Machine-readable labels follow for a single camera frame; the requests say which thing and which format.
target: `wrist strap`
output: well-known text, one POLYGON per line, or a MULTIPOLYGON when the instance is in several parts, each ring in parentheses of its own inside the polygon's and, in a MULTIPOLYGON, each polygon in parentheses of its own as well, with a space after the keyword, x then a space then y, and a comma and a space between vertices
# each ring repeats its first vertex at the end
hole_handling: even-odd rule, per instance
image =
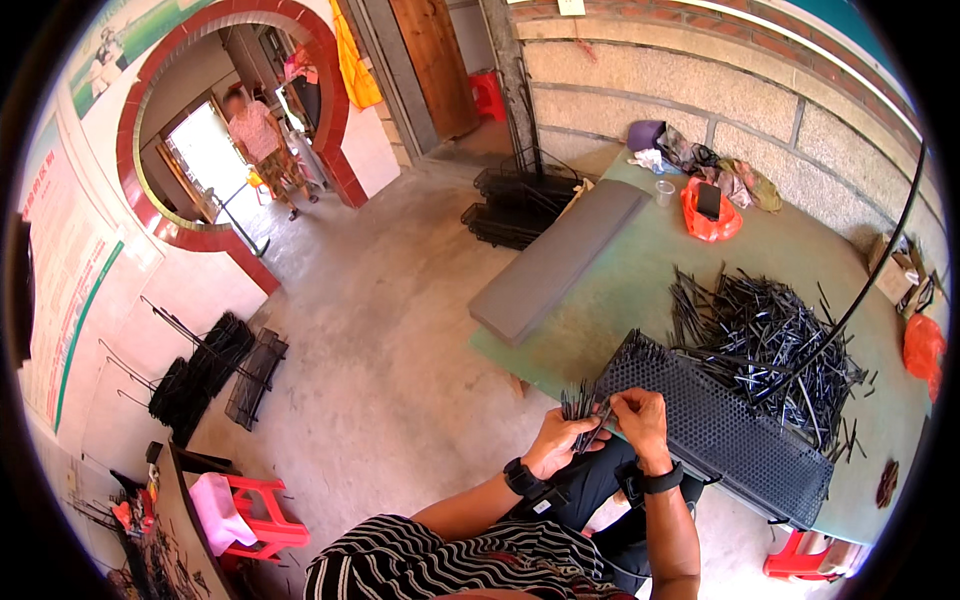
POLYGON ((543 491, 543 482, 535 477, 526 465, 522 465, 519 458, 507 463, 503 473, 507 476, 507 487, 516 495, 531 498, 543 491))
POLYGON ((669 473, 659 477, 647 477, 636 463, 631 462, 617 467, 614 474, 630 506, 636 508, 643 504, 644 494, 663 493, 679 486, 684 480, 684 464, 675 461, 669 473))

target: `patterned pants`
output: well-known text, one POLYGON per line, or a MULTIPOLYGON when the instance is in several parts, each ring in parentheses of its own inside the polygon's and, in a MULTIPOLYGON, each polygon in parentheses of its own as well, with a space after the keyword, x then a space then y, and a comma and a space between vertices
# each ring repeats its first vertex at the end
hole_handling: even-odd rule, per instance
POLYGON ((256 173, 264 183, 274 192, 278 200, 285 200, 287 190, 283 187, 283 181, 280 178, 286 178, 296 187, 303 187, 306 179, 300 172, 300 166, 294 160, 293 155, 283 147, 277 148, 269 153, 266 158, 256 163, 256 173))

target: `purple bag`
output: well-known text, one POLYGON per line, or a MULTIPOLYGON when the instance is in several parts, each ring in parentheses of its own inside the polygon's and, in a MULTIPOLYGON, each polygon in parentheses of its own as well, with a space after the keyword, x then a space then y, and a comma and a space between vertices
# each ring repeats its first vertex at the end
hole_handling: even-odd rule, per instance
POLYGON ((666 121, 636 121, 627 132, 630 152, 657 148, 657 138, 666 131, 666 121))

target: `black cable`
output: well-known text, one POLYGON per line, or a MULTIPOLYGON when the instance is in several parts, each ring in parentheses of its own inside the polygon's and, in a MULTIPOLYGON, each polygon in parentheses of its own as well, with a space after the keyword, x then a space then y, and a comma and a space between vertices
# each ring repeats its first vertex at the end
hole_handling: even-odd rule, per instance
POLYGON ((926 159, 926 142, 922 141, 920 143, 920 158, 917 160, 917 171, 913 175, 913 182, 910 184, 910 194, 906 197, 906 206, 903 207, 903 213, 900 215, 900 222, 897 223, 897 228, 894 229, 893 235, 890 236, 890 243, 887 244, 887 249, 883 251, 883 256, 880 258, 874 267, 874 271, 870 273, 870 278, 867 279, 867 284, 863 286, 863 289, 860 290, 860 295, 856 297, 856 300, 853 301, 853 304, 850 305, 850 308, 847 309, 847 312, 844 314, 843 318, 837 322, 833 327, 833 330, 824 340, 824 342, 813 350, 810 355, 802 362, 802 364, 790 374, 789 377, 784 379, 781 383, 775 385, 770 389, 768 394, 765 396, 773 396, 786 386, 793 383, 794 380, 800 376, 801 373, 806 371, 806 368, 813 364, 813 361, 816 360, 827 347, 833 343, 833 340, 837 338, 838 335, 843 331, 844 327, 847 325, 847 321, 850 320, 850 317, 853 315, 853 311, 857 309, 860 305, 860 302, 867 296, 867 292, 870 291, 870 288, 874 287, 874 283, 878 277, 880 277, 880 271, 883 269, 883 265, 886 264, 887 259, 890 258, 890 255, 894 253, 894 248, 897 245, 897 242, 900 240, 900 236, 903 234, 903 227, 906 226, 906 218, 910 214, 910 208, 913 207, 913 202, 917 197, 917 190, 920 188, 920 175, 924 171, 924 160, 926 159))

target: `plastic cup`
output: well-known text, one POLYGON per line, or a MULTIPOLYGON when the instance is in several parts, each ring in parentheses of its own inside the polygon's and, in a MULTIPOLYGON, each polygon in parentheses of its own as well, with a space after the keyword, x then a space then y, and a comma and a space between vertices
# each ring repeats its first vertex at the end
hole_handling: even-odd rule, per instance
POLYGON ((677 188, 673 183, 667 180, 657 181, 657 206, 670 206, 670 200, 673 199, 677 188))

